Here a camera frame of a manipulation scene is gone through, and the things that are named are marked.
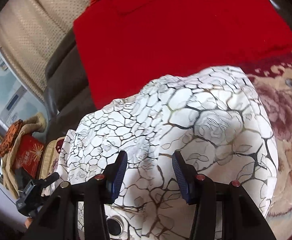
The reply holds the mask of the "person's left hand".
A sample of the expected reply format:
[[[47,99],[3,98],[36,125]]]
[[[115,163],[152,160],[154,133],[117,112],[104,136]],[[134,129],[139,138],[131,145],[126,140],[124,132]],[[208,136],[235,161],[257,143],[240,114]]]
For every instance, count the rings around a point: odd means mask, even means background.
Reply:
[[[28,217],[26,220],[25,220],[25,227],[28,229],[30,227],[30,225],[32,224],[33,222],[33,219]]]

